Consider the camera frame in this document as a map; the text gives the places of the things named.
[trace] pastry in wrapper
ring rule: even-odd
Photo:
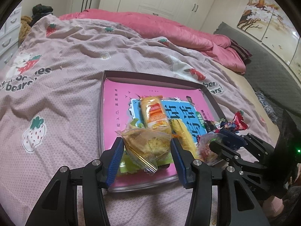
[[[158,170],[157,161],[165,159],[170,151],[171,135],[146,128],[118,132],[132,161],[147,173]]]
[[[154,131],[171,134],[171,128],[165,109],[158,96],[142,98],[140,106],[145,127]]]
[[[182,148],[185,150],[189,150],[195,159],[199,159],[195,143],[183,121],[181,119],[171,119],[170,125],[172,127],[172,130],[178,136]]]

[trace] yellow snack package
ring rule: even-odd
[[[165,109],[158,96],[143,98],[140,101],[144,124],[154,131],[171,134]]]
[[[189,150],[195,159],[199,159],[197,148],[193,142],[190,132],[181,119],[171,119],[170,125],[173,131],[178,135],[178,139],[182,145],[182,148]]]

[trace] drawer handle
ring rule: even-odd
[[[2,47],[7,47],[11,43],[11,38],[6,42],[2,43]]]
[[[5,60],[4,63],[7,64],[12,57],[13,57],[13,54],[11,54],[11,56],[7,60]]]

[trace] pink bedsheet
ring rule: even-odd
[[[87,9],[59,17],[69,19],[102,19],[121,23],[141,35],[142,38],[166,37],[177,46],[191,48],[213,58],[235,72],[244,73],[246,67],[237,52],[230,48],[230,39],[224,35],[212,35],[181,25],[175,21],[143,13],[115,13],[101,9]]]

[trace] bolt head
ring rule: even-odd
[[[229,172],[235,172],[235,168],[234,168],[234,167],[231,167],[231,166],[227,167],[227,170],[228,170]]]
[[[93,166],[98,166],[100,164],[100,160],[94,160],[92,161]]]
[[[60,168],[60,172],[67,172],[67,170],[68,170],[68,167],[61,167]]]
[[[200,166],[202,164],[202,161],[200,161],[200,160],[194,160],[193,164],[195,164],[196,166]]]

